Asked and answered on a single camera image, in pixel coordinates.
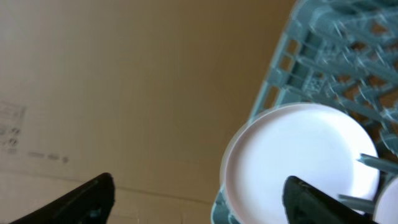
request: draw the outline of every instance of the brown cardboard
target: brown cardboard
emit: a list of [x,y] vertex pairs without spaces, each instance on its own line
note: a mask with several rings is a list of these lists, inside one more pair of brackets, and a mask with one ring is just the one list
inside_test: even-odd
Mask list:
[[292,5],[1,1],[0,218],[110,172],[113,223],[209,220]]

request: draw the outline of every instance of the cardboard box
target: cardboard box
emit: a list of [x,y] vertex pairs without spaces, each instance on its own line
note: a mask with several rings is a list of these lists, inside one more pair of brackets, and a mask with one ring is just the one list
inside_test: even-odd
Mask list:
[[0,220],[109,172],[110,223],[208,222],[292,4],[1,1]]

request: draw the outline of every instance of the dish rack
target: dish rack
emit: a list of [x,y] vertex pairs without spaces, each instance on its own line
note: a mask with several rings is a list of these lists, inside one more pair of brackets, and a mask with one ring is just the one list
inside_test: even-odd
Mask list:
[[[290,14],[249,122],[271,107],[314,102],[341,110],[368,132],[379,158],[360,162],[381,171],[376,198],[398,174],[398,0],[301,0]],[[372,214],[374,201],[341,195]],[[239,223],[223,188],[214,224]]]

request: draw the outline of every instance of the gray dish rack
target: gray dish rack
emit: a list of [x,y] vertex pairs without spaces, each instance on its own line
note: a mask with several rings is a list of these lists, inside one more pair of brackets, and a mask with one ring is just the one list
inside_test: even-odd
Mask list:
[[[295,102],[331,106],[363,126],[380,159],[363,155],[360,161],[381,171],[380,192],[398,174],[398,0],[297,2],[249,121]],[[374,201],[344,195],[340,201],[370,214],[374,210]],[[239,223],[222,187],[211,221]]]

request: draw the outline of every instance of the black object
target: black object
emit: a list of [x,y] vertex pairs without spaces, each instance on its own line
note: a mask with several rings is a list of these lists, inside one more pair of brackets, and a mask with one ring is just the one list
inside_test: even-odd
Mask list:
[[285,182],[283,203],[290,224],[375,224],[294,176]]
[[104,173],[11,224],[105,224],[113,204],[113,178]]

